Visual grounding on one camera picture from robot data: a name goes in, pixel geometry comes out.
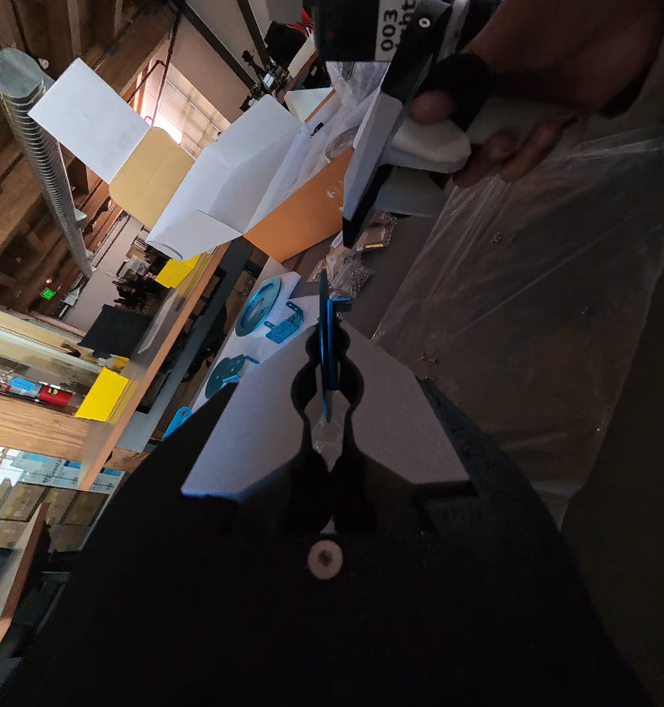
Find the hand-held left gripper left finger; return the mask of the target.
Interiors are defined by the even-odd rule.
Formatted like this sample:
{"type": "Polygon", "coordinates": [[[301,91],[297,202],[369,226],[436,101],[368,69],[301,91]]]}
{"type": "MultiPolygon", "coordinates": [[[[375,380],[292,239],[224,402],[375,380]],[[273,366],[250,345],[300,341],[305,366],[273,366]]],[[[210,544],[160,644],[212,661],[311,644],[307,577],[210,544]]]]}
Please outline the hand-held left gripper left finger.
{"type": "Polygon", "coordinates": [[[308,328],[247,370],[181,487],[184,496],[243,500],[297,458],[307,471],[329,476],[311,443],[306,402],[294,399],[295,379],[316,365],[308,328]]]}

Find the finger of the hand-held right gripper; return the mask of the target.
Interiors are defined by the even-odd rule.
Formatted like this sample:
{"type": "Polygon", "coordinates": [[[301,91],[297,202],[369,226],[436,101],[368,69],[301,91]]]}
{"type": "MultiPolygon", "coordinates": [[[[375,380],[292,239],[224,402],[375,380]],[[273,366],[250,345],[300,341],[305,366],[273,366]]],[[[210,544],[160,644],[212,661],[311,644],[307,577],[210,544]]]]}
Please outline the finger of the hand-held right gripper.
{"type": "Polygon", "coordinates": [[[379,194],[383,180],[377,177],[383,156],[405,117],[403,103],[382,91],[373,95],[360,125],[354,151],[344,178],[342,239],[352,247],[379,194]]]}

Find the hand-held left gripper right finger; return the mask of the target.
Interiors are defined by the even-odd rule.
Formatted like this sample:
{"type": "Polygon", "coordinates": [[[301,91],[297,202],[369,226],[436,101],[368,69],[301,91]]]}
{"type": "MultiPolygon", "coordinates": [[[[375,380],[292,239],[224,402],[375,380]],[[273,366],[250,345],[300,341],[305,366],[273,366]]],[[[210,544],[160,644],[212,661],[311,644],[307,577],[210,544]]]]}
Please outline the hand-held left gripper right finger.
{"type": "Polygon", "coordinates": [[[360,452],[415,486],[458,486],[468,473],[413,372],[348,323],[347,358],[363,391],[351,427],[360,452]]]}

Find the small screws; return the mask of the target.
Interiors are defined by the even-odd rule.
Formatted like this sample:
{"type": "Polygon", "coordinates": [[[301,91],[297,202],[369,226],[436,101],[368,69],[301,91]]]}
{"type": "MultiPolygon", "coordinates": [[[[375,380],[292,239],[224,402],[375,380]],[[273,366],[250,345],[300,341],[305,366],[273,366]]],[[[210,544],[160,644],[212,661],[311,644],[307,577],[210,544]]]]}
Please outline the small screws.
{"type": "Polygon", "coordinates": [[[444,229],[424,254],[412,323],[428,376],[539,389],[571,387],[582,357],[581,261],[591,238],[556,227],[444,229]]]}

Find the grey desk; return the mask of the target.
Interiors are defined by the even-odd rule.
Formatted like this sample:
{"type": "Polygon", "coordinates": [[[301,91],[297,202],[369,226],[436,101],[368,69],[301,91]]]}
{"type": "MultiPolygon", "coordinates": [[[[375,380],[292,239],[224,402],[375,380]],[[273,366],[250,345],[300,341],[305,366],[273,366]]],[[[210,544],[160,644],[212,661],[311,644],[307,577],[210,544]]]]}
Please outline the grey desk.
{"type": "MultiPolygon", "coordinates": [[[[583,139],[664,124],[664,40],[645,88],[594,115],[583,139]]],[[[372,305],[393,291],[432,229],[402,225],[372,305]]],[[[657,706],[664,706],[664,269],[619,400],[562,531],[608,632],[657,706]]]]}

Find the person's right hand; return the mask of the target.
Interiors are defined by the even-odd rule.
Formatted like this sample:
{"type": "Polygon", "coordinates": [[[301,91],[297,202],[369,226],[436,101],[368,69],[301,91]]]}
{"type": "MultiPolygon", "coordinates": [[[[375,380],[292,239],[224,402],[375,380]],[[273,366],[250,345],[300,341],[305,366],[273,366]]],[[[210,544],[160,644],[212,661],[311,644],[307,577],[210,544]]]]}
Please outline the person's right hand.
{"type": "MultiPolygon", "coordinates": [[[[465,48],[466,66],[485,66],[491,88],[506,97],[574,110],[580,117],[626,108],[645,88],[664,40],[664,1],[503,1],[465,48]]],[[[459,70],[443,61],[413,101],[409,116],[435,124],[464,109],[459,70]]],[[[504,182],[522,179],[554,151],[565,123],[551,117],[523,141],[501,130],[472,150],[451,175],[461,189],[498,172],[504,182]]]]}

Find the teal round perforated plate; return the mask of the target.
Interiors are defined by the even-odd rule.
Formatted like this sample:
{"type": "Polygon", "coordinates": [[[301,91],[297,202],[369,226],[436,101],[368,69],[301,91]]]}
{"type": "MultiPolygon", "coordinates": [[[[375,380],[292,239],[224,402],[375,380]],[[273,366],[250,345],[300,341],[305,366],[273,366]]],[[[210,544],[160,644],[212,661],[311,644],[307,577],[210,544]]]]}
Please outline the teal round perforated plate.
{"type": "Polygon", "coordinates": [[[233,358],[222,358],[207,378],[204,388],[205,399],[210,400],[228,384],[236,384],[240,382],[243,370],[247,363],[258,365],[260,362],[255,358],[243,354],[233,358]]]}

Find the bubble wrap bundle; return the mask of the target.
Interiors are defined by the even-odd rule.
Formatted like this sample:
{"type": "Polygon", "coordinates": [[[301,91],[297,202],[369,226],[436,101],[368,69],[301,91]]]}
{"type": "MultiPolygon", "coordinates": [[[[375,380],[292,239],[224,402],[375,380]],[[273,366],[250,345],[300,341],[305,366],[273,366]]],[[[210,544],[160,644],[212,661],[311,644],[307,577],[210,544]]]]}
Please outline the bubble wrap bundle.
{"type": "Polygon", "coordinates": [[[357,108],[380,86],[388,67],[380,61],[326,61],[331,86],[348,109],[357,108]]]}

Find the pile of screw bags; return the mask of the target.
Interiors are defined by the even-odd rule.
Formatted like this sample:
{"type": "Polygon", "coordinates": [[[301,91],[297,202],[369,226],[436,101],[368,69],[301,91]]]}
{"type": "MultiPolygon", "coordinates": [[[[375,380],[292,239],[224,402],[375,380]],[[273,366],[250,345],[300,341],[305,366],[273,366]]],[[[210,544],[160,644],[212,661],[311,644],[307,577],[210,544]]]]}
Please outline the pile of screw bags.
{"type": "Polygon", "coordinates": [[[399,218],[388,211],[377,212],[370,225],[351,247],[343,244],[342,233],[333,239],[327,255],[313,268],[307,282],[318,283],[322,273],[327,275],[327,285],[333,298],[355,298],[371,278],[374,271],[366,263],[365,255],[384,250],[399,218]]]}

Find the white foam tray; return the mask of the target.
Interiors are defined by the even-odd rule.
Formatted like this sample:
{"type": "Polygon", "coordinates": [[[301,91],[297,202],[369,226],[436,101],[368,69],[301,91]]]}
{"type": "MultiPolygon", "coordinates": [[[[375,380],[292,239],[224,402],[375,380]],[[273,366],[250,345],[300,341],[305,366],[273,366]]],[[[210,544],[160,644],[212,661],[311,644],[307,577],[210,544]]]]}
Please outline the white foam tray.
{"type": "MultiPolygon", "coordinates": [[[[287,301],[292,301],[294,304],[301,307],[303,311],[303,322],[301,323],[297,332],[291,334],[288,340],[293,339],[299,333],[305,329],[314,326],[319,321],[319,295],[314,294],[312,296],[293,296],[292,293],[299,282],[307,285],[308,282],[301,275],[296,272],[280,273],[278,276],[281,280],[281,291],[273,306],[273,311],[269,313],[264,320],[270,321],[272,324],[277,325],[283,319],[288,318],[293,314],[293,311],[286,306],[287,301]]],[[[207,395],[205,393],[206,386],[209,383],[209,379],[214,373],[214,368],[219,365],[219,362],[224,358],[235,358],[238,355],[250,356],[257,359],[259,362],[263,362],[266,358],[270,357],[277,349],[286,345],[287,340],[283,341],[281,344],[275,344],[272,340],[266,338],[266,333],[270,331],[263,323],[258,324],[254,329],[252,334],[247,334],[245,337],[239,337],[235,328],[232,327],[224,345],[221,347],[219,353],[216,355],[212,366],[207,371],[207,376],[200,385],[197,395],[192,401],[190,408],[193,411],[197,411],[201,406],[207,401],[207,395]]]]}

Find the wooden workbench with black legs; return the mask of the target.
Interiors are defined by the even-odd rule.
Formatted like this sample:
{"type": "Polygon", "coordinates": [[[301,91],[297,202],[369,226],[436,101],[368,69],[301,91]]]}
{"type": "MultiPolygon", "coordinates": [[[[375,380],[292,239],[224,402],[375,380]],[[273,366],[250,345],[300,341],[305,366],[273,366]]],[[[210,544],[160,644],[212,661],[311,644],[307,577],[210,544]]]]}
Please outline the wooden workbench with black legs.
{"type": "Polygon", "coordinates": [[[91,421],[82,453],[79,490],[90,490],[116,452],[141,453],[226,303],[254,247],[240,236],[203,253],[168,292],[123,375],[128,384],[107,421],[91,421]]]}

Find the workbench with dark equipment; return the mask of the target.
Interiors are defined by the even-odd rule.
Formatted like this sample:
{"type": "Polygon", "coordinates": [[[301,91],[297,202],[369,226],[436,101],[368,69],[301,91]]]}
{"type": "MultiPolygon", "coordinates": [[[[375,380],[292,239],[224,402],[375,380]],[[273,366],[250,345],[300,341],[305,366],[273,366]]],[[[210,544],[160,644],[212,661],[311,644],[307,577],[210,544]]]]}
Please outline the workbench with dark equipment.
{"type": "Polygon", "coordinates": [[[248,50],[243,51],[242,59],[256,73],[257,84],[253,86],[249,95],[241,104],[240,111],[246,112],[265,95],[270,95],[278,102],[281,102],[285,87],[292,77],[288,69],[274,62],[270,66],[263,68],[256,63],[253,55],[248,50]]]}

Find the orange and white cardboard box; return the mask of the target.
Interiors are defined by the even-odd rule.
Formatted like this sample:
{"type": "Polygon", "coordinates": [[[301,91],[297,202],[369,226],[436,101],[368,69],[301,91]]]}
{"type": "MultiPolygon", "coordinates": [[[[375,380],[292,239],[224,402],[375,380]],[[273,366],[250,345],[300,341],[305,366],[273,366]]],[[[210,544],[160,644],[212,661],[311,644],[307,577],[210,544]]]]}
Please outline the orange and white cardboard box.
{"type": "Polygon", "coordinates": [[[108,185],[116,205],[148,231],[146,242],[187,261],[241,236],[283,262],[342,230],[344,179],[360,138],[327,165],[341,102],[312,114],[313,133],[267,96],[196,158],[137,114],[76,59],[28,116],[108,185]]]}

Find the blue multi-hole box bracket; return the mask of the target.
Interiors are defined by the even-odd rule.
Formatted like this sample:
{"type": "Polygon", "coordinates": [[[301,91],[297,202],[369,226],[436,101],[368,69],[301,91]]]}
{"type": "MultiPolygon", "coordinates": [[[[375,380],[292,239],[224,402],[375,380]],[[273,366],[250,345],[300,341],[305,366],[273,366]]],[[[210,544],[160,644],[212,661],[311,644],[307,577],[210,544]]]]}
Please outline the blue multi-hole box bracket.
{"type": "Polygon", "coordinates": [[[268,329],[266,339],[279,345],[298,331],[304,319],[301,307],[291,300],[286,302],[286,306],[292,311],[292,314],[287,319],[278,324],[273,324],[267,320],[263,322],[268,329]]]}

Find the oval silver air duct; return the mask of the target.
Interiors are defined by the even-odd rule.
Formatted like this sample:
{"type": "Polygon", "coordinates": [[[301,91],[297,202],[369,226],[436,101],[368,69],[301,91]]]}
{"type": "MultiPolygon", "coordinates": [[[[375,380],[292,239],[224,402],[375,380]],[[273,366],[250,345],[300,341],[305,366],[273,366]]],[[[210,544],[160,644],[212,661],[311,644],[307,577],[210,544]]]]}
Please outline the oval silver air duct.
{"type": "Polygon", "coordinates": [[[43,98],[54,80],[39,63],[18,48],[0,49],[0,106],[31,165],[44,200],[68,243],[82,274],[91,278],[91,253],[84,243],[84,214],[76,209],[60,144],[29,112],[43,98]]]}

